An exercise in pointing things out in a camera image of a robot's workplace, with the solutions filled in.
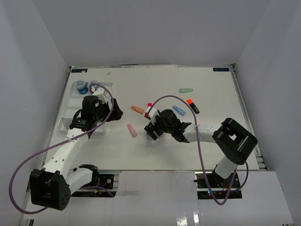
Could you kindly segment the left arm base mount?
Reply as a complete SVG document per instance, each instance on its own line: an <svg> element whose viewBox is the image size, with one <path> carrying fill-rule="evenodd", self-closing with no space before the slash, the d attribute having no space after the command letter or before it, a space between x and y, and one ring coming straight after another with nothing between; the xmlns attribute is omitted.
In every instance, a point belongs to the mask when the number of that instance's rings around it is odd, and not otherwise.
<svg viewBox="0 0 301 226"><path fill-rule="evenodd" d="M83 185L80 190L93 189L94 194L106 195L107 197L114 198L116 192L112 192L114 175L113 174L101 174L98 168L91 164L82 164L80 169L88 169L92 172L91 181L88 184Z"/></svg>

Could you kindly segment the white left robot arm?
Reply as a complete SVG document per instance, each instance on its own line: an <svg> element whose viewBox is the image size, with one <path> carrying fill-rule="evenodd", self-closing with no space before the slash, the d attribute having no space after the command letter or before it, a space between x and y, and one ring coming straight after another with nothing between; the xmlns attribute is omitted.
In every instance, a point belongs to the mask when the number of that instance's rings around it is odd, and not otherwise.
<svg viewBox="0 0 301 226"><path fill-rule="evenodd" d="M71 169L71 165L97 125L120 120L122 115L116 99L105 103L96 96L85 96L82 108L69 125L66 143L59 146L41 169L34 169L30 174L32 204L64 210L74 192L85 186L96 187L99 173L95 165L82 164L76 169Z"/></svg>

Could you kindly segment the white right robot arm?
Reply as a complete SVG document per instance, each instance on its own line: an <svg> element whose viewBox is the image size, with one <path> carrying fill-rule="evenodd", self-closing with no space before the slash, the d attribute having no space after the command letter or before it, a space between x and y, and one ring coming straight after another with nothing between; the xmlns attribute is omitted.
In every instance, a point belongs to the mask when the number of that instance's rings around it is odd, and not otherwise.
<svg viewBox="0 0 301 226"><path fill-rule="evenodd" d="M175 113L166 109L147 110L145 117L150 123L144 130L153 140L164 133L170 134L180 143L215 143L224 157L209 176L209 181L222 188L230 181L230 176L239 165L244 165L258 144L257 138L232 118L226 118L220 125L198 125L181 122Z"/></svg>

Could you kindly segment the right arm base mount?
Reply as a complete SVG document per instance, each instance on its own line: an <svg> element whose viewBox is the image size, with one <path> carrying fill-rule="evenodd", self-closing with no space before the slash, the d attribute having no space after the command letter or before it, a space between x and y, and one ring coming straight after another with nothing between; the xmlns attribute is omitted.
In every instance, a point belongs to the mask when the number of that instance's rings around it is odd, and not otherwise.
<svg viewBox="0 0 301 226"><path fill-rule="evenodd" d="M216 199L223 200L226 197L226 194L230 187L231 178L232 178L232 174L230 175L230 177L228 179L226 179L224 182L222 182L219 185L218 183L214 182L208 176L208 181L209 181L210 187L211 187ZM197 194L198 194L199 200L212 200L213 199L212 194L210 193L210 191L206 185L205 177L204 177L203 173L196 174L196 178L195 178L194 182L196 183L196 186L197 186ZM238 174L236 174L228 199L242 199L243 198L242 192L240 190L237 190L238 188L240 188L240 186L241 186L241 183L238 178Z"/></svg>

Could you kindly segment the blue lidded jar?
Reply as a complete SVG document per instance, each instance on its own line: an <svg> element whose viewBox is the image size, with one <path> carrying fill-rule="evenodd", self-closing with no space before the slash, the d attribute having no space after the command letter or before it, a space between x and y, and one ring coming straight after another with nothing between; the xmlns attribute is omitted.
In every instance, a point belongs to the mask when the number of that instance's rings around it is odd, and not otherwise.
<svg viewBox="0 0 301 226"><path fill-rule="evenodd" d="M98 81L96 81L96 80L91 80L91 81L88 82L87 86L88 86L89 89L91 89L91 88L98 87L97 84L98 84Z"/></svg>
<svg viewBox="0 0 301 226"><path fill-rule="evenodd" d="M87 83L84 80L75 81L75 88L81 95L84 95L88 92Z"/></svg>

